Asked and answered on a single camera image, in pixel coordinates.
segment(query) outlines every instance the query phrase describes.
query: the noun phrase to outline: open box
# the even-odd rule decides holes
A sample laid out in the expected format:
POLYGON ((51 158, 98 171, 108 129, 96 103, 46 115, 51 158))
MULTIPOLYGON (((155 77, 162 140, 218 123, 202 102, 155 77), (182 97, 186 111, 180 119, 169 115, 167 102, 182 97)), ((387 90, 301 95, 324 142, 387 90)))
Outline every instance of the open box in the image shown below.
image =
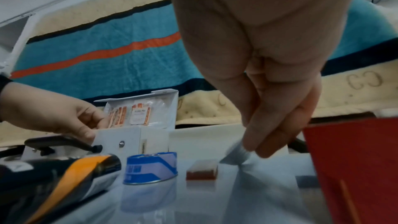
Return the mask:
POLYGON ((97 130, 91 144, 77 144, 77 140, 60 136, 48 136, 25 141, 25 150, 21 160, 37 158, 54 158, 59 156, 84 156, 92 153, 111 153, 117 155, 124 167, 127 157, 137 154, 166 152, 169 149, 169 132, 175 129, 177 116, 178 91, 174 89, 156 90, 150 94, 125 97, 119 99, 104 99, 96 102, 106 102, 104 112, 111 114, 116 108, 129 108, 130 114, 138 109, 138 104, 150 108, 146 125, 130 124, 127 108, 122 125, 111 124, 108 129, 97 130))

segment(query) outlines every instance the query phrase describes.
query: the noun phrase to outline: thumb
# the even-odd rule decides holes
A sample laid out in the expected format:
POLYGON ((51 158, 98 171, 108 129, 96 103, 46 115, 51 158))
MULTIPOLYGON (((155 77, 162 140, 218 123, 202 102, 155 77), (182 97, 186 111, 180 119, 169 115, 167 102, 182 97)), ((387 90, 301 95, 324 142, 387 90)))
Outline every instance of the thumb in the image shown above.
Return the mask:
POLYGON ((66 127, 71 134, 81 141, 91 143, 95 138, 95 132, 77 117, 68 121, 66 127))

